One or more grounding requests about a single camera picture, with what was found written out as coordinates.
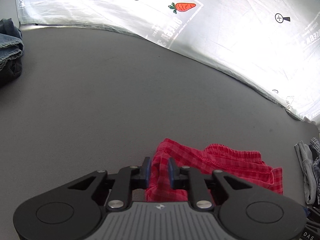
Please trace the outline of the red checkered shorts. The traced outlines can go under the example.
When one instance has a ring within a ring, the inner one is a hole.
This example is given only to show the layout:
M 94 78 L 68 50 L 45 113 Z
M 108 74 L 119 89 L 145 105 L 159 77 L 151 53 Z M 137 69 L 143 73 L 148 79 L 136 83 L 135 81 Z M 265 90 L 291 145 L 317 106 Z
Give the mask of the red checkered shorts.
M 258 151 L 238 151 L 225 145 L 210 144 L 197 150 L 164 139 L 157 147 L 151 163 L 149 187 L 145 191 L 148 202 L 184 202 L 188 200 L 185 190 L 173 190 L 170 186 L 168 161 L 172 158 L 178 166 L 190 166 L 211 174 L 223 170 L 250 183 L 283 194 L 283 169 L 268 166 Z

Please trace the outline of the grey folded garment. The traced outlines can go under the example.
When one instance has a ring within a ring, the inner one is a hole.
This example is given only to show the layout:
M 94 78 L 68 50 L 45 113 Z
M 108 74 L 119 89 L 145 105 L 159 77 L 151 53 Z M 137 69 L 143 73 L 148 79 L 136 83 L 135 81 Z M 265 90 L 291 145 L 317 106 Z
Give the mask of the grey folded garment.
M 317 196 L 317 182 L 312 168 L 312 152 L 303 141 L 295 144 L 295 152 L 303 174 L 305 202 L 307 205 L 313 205 Z

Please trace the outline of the dark checkered folded shorts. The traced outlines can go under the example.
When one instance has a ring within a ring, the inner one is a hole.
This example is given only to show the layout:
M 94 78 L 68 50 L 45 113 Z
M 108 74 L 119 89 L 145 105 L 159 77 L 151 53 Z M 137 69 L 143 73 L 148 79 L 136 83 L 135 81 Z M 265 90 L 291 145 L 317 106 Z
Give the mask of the dark checkered folded shorts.
M 317 184 L 315 205 L 319 206 L 319 141 L 316 138 L 310 140 L 309 149 L 312 153 L 312 170 Z

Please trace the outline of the black garment pile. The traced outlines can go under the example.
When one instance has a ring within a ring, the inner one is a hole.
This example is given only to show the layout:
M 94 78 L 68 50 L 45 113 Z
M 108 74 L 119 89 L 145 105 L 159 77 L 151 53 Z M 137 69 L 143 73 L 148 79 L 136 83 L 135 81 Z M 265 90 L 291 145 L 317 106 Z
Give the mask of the black garment pile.
M 20 77 L 22 74 L 22 69 L 23 67 L 21 58 L 8 61 L 1 70 L 0 87 L 2 88 Z

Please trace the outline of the blue denim garment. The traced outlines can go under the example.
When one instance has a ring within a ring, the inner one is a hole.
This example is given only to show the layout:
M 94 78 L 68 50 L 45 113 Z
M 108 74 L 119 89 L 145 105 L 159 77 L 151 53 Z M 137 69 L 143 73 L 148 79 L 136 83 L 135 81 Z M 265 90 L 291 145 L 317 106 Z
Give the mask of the blue denim garment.
M 1 70 L 8 62 L 19 59 L 24 54 L 22 32 L 11 18 L 1 20 Z

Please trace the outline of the white printed backdrop sheet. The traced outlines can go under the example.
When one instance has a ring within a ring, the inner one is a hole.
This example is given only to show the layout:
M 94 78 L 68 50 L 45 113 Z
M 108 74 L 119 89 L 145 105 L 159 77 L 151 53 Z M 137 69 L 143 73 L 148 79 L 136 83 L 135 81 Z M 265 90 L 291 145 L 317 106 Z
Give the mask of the white printed backdrop sheet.
M 319 0 L 16 0 L 21 24 L 138 35 L 319 122 Z

